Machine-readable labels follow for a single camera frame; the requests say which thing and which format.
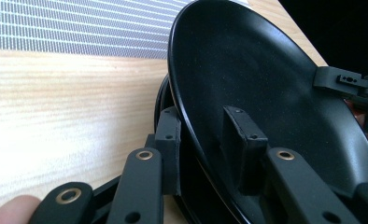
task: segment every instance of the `wooden table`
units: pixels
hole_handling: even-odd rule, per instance
[[[250,6],[325,62],[277,0]],[[119,175],[153,132],[166,60],[0,50],[0,205],[43,198],[81,181],[94,188]],[[185,223],[165,197],[165,223]]]

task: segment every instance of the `black plastic bracket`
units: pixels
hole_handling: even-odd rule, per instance
[[[224,106],[221,149],[231,176],[243,194],[255,194],[263,180],[261,158],[268,138],[246,111]]]
[[[163,194],[181,195],[179,149],[181,121],[174,106],[161,112],[155,134],[149,134],[146,147],[156,148],[163,157]]]
[[[355,104],[368,105],[368,76],[330,66],[319,67],[313,86],[335,91]]]
[[[364,130],[368,133],[368,76],[330,66],[319,67],[313,86],[336,92],[365,110]]]
[[[126,160],[106,223],[162,222],[161,153],[154,148],[140,148]]]

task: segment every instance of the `white striped fabric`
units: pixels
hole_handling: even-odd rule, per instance
[[[0,0],[0,49],[165,59],[190,1]]]

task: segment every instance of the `black plastic arm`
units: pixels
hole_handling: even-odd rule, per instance
[[[297,152],[271,148],[266,153],[265,163],[289,223],[359,223]]]
[[[95,213],[92,187],[70,182],[51,191],[37,207],[30,224],[90,223]]]
[[[107,224],[162,221],[162,157],[156,149],[140,148],[126,160]]]

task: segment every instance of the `black plastic plate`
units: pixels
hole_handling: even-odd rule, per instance
[[[238,221],[264,219],[258,196],[232,185],[219,149],[225,105],[248,112],[271,147],[300,153],[336,193],[368,182],[368,141],[346,104],[312,88],[317,66],[254,11],[229,1],[188,5],[174,23],[168,64],[188,144]]]

